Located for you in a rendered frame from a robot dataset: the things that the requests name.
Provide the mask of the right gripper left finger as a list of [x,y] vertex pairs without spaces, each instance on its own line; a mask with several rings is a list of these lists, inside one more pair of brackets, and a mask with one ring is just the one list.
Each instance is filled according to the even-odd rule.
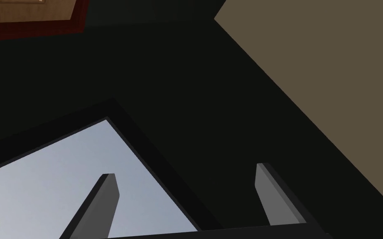
[[115,174],[102,174],[59,239],[108,238],[119,197]]

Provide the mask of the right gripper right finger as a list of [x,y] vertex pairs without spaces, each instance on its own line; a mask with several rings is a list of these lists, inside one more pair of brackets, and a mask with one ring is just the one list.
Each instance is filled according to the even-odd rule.
[[271,226],[306,223],[298,209],[262,163],[256,166],[255,189]]

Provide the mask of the black framed window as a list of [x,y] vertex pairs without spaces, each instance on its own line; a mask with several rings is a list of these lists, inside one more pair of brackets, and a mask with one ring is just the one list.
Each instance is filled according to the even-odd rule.
[[109,100],[0,141],[0,239],[59,239],[109,173],[120,197],[108,238],[222,229]]

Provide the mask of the red framed wooden picture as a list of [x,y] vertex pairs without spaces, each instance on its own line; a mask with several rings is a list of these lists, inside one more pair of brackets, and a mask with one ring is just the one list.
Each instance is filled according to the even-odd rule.
[[81,33],[90,0],[0,0],[0,40]]

